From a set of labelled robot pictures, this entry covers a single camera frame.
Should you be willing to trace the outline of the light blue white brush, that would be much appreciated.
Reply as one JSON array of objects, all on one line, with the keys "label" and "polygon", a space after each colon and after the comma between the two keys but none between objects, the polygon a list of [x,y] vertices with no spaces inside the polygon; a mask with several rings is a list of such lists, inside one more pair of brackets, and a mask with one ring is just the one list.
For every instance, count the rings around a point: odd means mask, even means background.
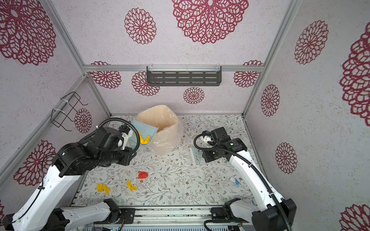
[{"label": "light blue white brush", "polygon": [[191,148],[193,161],[196,165],[204,163],[204,158],[202,156],[203,152],[195,147]]}]

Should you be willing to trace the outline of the light blue plastic dustpan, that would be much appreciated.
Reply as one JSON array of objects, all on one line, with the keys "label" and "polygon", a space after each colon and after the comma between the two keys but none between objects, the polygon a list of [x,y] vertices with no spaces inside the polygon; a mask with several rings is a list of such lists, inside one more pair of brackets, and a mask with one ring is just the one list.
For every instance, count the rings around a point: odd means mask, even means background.
[{"label": "light blue plastic dustpan", "polygon": [[[157,131],[158,131],[158,128],[157,127],[153,127],[151,125],[148,125],[148,124],[145,124],[145,123],[142,123],[142,122],[139,122],[137,120],[134,120],[132,122],[132,125],[136,128],[137,131],[140,131],[141,132],[141,135],[142,137],[145,139],[147,136],[150,136],[150,143],[153,141],[153,138],[154,136],[156,135]],[[146,145],[142,145],[140,144],[141,146],[144,146],[144,147],[147,147],[150,145],[149,144],[146,144]]]}]

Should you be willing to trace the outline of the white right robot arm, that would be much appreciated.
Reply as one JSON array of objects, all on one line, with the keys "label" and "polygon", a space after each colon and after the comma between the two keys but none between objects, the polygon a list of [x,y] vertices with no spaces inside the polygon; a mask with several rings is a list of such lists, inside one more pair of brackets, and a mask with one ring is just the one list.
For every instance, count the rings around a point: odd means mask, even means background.
[{"label": "white right robot arm", "polygon": [[249,187],[255,205],[240,198],[225,202],[222,208],[212,208],[209,223],[250,223],[257,231],[290,231],[297,206],[292,199],[285,199],[267,180],[255,164],[247,146],[240,138],[232,139],[223,127],[203,131],[193,140],[194,147],[202,151],[206,163],[225,158],[242,176]]}]

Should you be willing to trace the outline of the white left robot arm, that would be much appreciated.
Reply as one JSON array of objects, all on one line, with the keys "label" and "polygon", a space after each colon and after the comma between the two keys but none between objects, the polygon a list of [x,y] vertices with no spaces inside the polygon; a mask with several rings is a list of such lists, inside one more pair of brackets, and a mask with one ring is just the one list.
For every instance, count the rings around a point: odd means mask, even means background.
[{"label": "white left robot arm", "polygon": [[113,128],[95,130],[88,141],[63,146],[53,159],[37,190],[22,208],[6,215],[2,226],[7,231],[70,231],[89,223],[121,219],[121,210],[113,199],[84,208],[58,208],[57,205],[71,186],[95,167],[112,164],[127,166],[135,157],[140,143],[128,148],[130,136],[139,140],[139,132],[129,126],[125,134]]}]

